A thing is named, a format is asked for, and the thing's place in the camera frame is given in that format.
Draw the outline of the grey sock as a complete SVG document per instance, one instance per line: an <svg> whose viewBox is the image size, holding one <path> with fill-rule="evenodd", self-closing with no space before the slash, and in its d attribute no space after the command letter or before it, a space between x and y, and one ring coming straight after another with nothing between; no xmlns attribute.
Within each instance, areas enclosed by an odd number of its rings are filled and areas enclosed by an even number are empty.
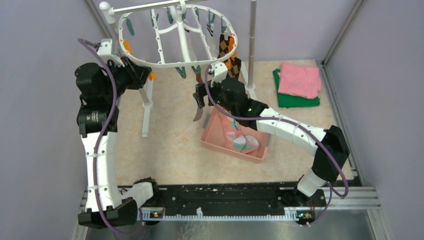
<svg viewBox="0 0 424 240"><path fill-rule="evenodd" d="M192 120L193 122L199 121L203 116L203 108L205 107L204 98L207 95L205 84L200 74L196 75L196 81L197 85L195 86L195 92L192 94L197 105L196 113L194 119Z"/></svg>

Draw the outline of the brown argyle sock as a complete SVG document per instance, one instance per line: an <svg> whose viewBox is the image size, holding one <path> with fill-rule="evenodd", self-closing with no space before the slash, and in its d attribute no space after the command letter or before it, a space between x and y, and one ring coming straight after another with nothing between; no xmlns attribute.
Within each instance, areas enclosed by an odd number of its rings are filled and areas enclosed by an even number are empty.
<svg viewBox="0 0 424 240"><path fill-rule="evenodd" d="M227 67L227 78L236 78L239 79L242 67L242 61L236 57L232 56L228 58L225 62Z"/></svg>
<svg viewBox="0 0 424 240"><path fill-rule="evenodd" d="M234 43L234 40L231 36L221 34L219 37L219 44L218 44L218 57L222 58L225 55L228 54L228 52L231 51L231 47Z"/></svg>

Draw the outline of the pink striped sock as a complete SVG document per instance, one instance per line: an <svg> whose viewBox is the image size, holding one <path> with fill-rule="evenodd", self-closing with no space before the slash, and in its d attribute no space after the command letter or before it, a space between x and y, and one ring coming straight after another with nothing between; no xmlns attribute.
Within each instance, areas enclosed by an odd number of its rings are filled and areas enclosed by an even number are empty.
<svg viewBox="0 0 424 240"><path fill-rule="evenodd" d="M242 154L249 154L259 148L258 140L252 135L246 135L235 119L224 114L220 114L219 117L225 140L224 147L226 149Z"/></svg>

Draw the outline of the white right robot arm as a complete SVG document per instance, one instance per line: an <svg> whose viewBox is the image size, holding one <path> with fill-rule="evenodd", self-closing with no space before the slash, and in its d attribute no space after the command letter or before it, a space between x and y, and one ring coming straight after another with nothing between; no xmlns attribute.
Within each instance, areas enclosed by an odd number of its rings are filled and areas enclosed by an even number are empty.
<svg viewBox="0 0 424 240"><path fill-rule="evenodd" d="M342 168L350 150L340 127L315 127L287 117L250 98L245 85L235 78L198 83L193 97L200 109L205 107L205 99L208 99L208 105L218 110L221 122L228 129L224 136L236 150L242 152L247 144L259 145L258 140L242 131L248 128L289 141L313 156L312 167L299 179L293 192L297 205L307 206L320 187L335 182L338 177L343 181L344 192L336 192L336 195L341 198L348 195L349 184Z"/></svg>

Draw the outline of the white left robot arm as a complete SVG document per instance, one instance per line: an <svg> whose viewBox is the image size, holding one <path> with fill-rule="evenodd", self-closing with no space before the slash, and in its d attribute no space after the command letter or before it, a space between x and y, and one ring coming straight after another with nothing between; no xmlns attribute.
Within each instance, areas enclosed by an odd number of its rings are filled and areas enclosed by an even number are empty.
<svg viewBox="0 0 424 240"><path fill-rule="evenodd" d="M133 225L144 203L154 207L161 198L150 177L135 182L125 193L120 193L118 188L115 170L118 98L126 90L143 88L152 71L126 57L121 60L121 66L112 60L105 66L85 63L74 72L81 92L76 122L85 150L88 177L87 202L77 219L81 226L95 229Z"/></svg>

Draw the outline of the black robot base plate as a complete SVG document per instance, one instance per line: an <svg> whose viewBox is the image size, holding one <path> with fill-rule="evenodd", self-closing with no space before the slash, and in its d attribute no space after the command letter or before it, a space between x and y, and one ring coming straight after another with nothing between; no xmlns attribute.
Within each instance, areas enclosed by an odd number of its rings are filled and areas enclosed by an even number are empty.
<svg viewBox="0 0 424 240"><path fill-rule="evenodd" d="M295 190L294 182L180 184L153 186L153 197L142 205L158 217L274 217L290 207L315 210L327 204L323 190L311 197Z"/></svg>

